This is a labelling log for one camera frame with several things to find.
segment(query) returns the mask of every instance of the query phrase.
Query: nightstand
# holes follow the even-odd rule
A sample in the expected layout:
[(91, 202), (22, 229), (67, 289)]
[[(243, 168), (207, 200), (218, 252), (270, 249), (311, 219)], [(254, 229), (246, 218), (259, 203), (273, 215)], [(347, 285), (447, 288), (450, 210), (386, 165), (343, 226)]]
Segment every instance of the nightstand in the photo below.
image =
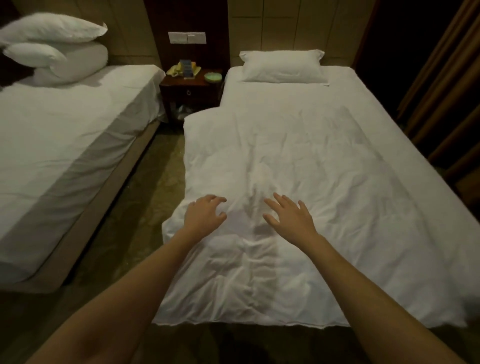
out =
[(223, 93), (223, 80), (217, 84), (209, 84), (204, 76), (207, 72), (222, 73), (222, 70), (211, 70), (202, 68), (194, 79), (184, 79), (181, 76), (165, 76), (160, 83), (165, 114), (169, 122), (177, 121), (172, 115), (170, 102), (184, 105), (202, 106), (205, 109), (220, 105)]

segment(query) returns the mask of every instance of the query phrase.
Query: nightstand drawer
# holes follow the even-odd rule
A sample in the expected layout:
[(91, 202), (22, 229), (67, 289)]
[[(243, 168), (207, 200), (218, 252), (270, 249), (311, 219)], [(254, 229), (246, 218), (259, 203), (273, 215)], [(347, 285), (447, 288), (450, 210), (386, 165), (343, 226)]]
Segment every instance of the nightstand drawer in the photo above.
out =
[(161, 86), (162, 97), (178, 101), (192, 100), (211, 100), (218, 99), (218, 88), (212, 86)]

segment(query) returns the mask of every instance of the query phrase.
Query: left hand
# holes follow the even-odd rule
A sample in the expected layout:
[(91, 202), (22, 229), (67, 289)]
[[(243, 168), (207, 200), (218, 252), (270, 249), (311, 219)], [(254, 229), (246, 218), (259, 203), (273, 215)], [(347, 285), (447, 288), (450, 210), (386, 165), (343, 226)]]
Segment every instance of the left hand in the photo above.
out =
[(184, 230), (197, 241), (210, 235), (227, 219), (225, 212), (220, 215), (216, 214), (217, 206), (226, 201), (227, 199), (224, 197), (208, 194), (191, 202), (185, 213)]

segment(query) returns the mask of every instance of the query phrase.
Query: white duvet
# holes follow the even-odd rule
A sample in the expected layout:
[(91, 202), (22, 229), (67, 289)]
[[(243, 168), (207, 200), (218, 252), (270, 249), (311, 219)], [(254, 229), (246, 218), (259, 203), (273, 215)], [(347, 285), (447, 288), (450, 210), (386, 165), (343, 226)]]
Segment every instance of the white duvet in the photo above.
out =
[(423, 324), (464, 324), (415, 203), (345, 107), (220, 107), (184, 130), (185, 199), (164, 241), (202, 195), (225, 196), (228, 218), (189, 254), (155, 323), (348, 325), (308, 257), (264, 222), (263, 198), (278, 192), (303, 200), (318, 232)]

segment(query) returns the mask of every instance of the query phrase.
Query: yellow cloth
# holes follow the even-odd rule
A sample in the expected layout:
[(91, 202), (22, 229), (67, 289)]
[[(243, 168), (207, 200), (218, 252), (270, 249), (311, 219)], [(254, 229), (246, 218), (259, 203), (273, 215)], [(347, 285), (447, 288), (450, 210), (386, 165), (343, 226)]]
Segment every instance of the yellow cloth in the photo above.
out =
[[(195, 62), (192, 62), (192, 69), (193, 76), (195, 77), (202, 68), (200, 66), (197, 67), (197, 64)], [(181, 63), (179, 62), (178, 64), (171, 66), (170, 69), (167, 71), (167, 74), (172, 77), (183, 76)]]

